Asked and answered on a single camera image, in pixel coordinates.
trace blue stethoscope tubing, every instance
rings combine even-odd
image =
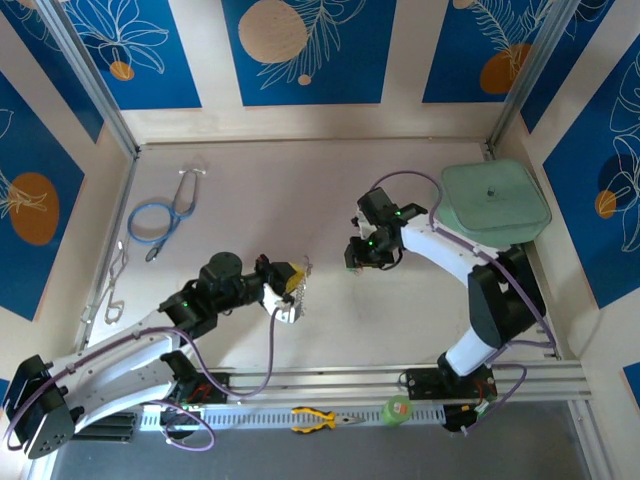
[[[193,199],[187,210],[179,212],[177,210],[177,203],[180,197],[180,191],[182,190],[185,177],[189,173],[192,173],[195,177],[194,179],[195,184],[193,187],[194,188]],[[145,257],[145,260],[147,262],[155,260],[155,258],[160,253],[160,250],[162,250],[162,247],[164,246],[165,242],[169,240],[169,238],[171,238],[171,235],[173,235],[175,231],[178,229],[180,222],[182,222],[182,220],[186,220],[191,215],[193,215],[193,212],[195,211],[196,204],[197,204],[198,173],[199,172],[196,172],[194,170],[187,170],[183,173],[182,178],[180,179],[180,185],[178,186],[178,190],[176,191],[176,195],[173,198],[173,202],[171,202],[171,205],[167,205],[165,203],[160,203],[160,202],[143,203],[142,205],[139,205],[136,208],[134,208],[131,214],[129,215],[129,219],[127,220],[127,231],[129,232],[129,235],[131,236],[131,238],[133,238],[136,242],[141,243],[142,245],[153,245],[153,248],[149,250],[149,253]],[[151,208],[161,208],[163,210],[166,210],[166,212],[169,214],[169,227],[167,228],[167,231],[163,235],[160,235],[157,238],[143,238],[136,235],[135,232],[133,231],[133,222],[136,218],[136,215],[138,215],[140,212],[144,210],[148,210]]]

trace green tape roll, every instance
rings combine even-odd
[[[382,421],[392,427],[397,427],[401,423],[411,418],[413,405],[409,397],[396,395],[392,397],[382,408]]]

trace orange circle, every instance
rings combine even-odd
[[[598,194],[596,212],[604,219],[613,217],[613,214],[616,213],[616,196],[613,192],[603,190]]]
[[[135,75],[131,65],[121,62],[120,60],[113,62],[111,66],[109,66],[109,71],[111,72],[111,75],[123,82],[128,82]]]
[[[298,83],[303,87],[311,85],[311,77],[309,75],[300,75],[298,77]]]
[[[23,173],[11,187],[9,198],[17,202],[9,210],[13,229],[31,245],[46,245],[55,235],[60,218],[56,188],[39,173]]]
[[[518,43],[491,57],[480,73],[482,90],[493,95],[509,93],[529,50],[528,43]]]

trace stethoscope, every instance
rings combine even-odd
[[[136,242],[141,243],[143,245],[153,245],[153,247],[151,248],[151,250],[149,250],[149,253],[147,253],[147,256],[145,257],[145,260],[147,262],[151,262],[156,259],[158,254],[162,251],[164,244],[167,242],[167,240],[169,240],[171,235],[173,235],[174,232],[178,229],[180,222],[182,222],[182,220],[186,220],[191,215],[193,215],[193,212],[196,209],[196,204],[198,203],[199,175],[205,175],[207,172],[206,170],[202,170],[199,168],[190,168],[188,170],[180,170],[179,173],[180,175],[182,175],[182,178],[180,179],[180,184],[178,185],[178,189],[176,190],[176,194],[173,197],[173,201],[171,202],[171,205],[167,205],[165,203],[160,203],[160,202],[143,203],[142,205],[134,208],[131,214],[129,215],[129,220],[127,221],[127,231],[129,232],[129,235],[131,236],[131,238],[133,238]],[[189,175],[193,176],[193,182],[194,182],[193,197],[191,199],[191,203],[189,204],[189,207],[186,210],[178,210],[178,201],[180,199],[180,193],[182,192],[182,189],[185,184],[185,180]],[[158,238],[153,238],[153,239],[140,237],[136,235],[135,232],[133,231],[133,222],[135,220],[136,215],[138,215],[143,210],[148,210],[150,208],[161,208],[166,210],[167,213],[169,214],[169,227],[167,228],[167,231],[163,235],[159,236]]]

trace white floor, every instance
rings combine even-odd
[[[265,253],[272,261],[314,265],[305,297],[307,314],[294,325],[276,328],[278,367],[393,365],[431,362],[468,328],[467,292],[453,276],[431,262],[407,255],[390,272],[349,273],[343,253],[356,234],[350,219],[356,200],[382,175],[413,168],[438,175],[447,165],[480,162],[475,143],[427,140],[236,143],[145,150],[121,226],[136,206],[150,200],[170,202],[178,170],[198,157],[208,169],[201,181],[194,215],[185,220],[153,263],[146,245],[131,242],[130,262],[115,299],[124,300],[122,320],[113,326],[99,314],[91,342],[125,328],[184,283],[197,278],[215,253],[239,255],[245,272]],[[433,188],[411,176],[384,187],[399,205],[427,208]],[[144,226],[163,217],[142,214]],[[269,318],[259,306],[219,318],[218,327],[199,340],[211,367],[263,367]],[[525,338],[538,338],[527,332]],[[523,347],[504,358],[542,359]]]

